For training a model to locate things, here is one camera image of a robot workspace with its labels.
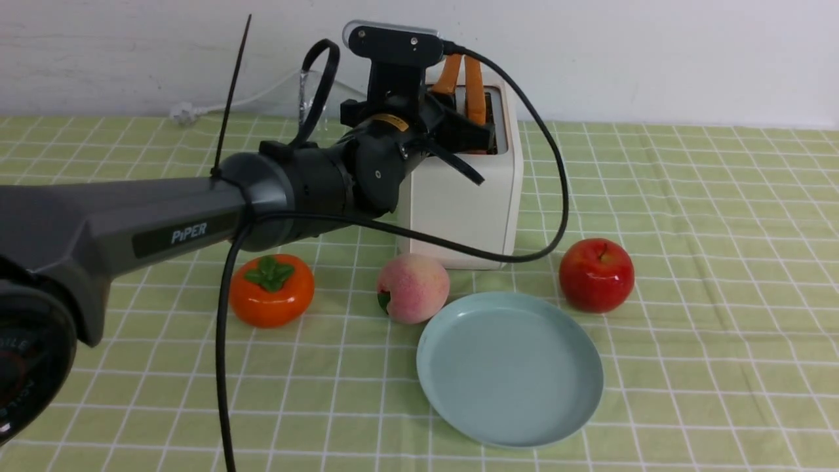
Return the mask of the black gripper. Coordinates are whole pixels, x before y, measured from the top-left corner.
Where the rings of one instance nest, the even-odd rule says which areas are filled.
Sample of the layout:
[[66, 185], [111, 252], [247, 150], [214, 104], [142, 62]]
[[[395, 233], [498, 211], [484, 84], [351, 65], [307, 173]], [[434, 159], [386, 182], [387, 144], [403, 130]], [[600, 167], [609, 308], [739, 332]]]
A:
[[372, 100], [345, 100], [340, 122], [350, 128], [340, 140], [358, 177], [383, 176], [401, 182], [424, 158], [432, 156], [450, 165], [472, 183], [484, 177], [461, 158], [464, 153], [489, 153], [496, 133], [488, 105], [470, 106], [453, 94], [426, 92], [419, 107], [405, 98], [380, 104]]

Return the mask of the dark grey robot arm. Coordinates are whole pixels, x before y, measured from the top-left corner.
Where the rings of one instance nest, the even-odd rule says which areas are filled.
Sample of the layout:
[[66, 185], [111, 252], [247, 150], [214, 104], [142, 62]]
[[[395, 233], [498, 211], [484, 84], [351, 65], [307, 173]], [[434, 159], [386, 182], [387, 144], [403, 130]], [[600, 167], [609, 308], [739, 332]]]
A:
[[347, 100], [335, 144], [300, 130], [289, 144], [234, 153], [208, 177], [2, 187], [2, 442], [44, 412], [76, 344], [102, 340], [119, 276], [233, 240], [257, 253], [394, 212], [402, 181], [429, 155], [476, 184], [459, 153], [489, 151], [491, 122], [426, 93], [419, 109]]

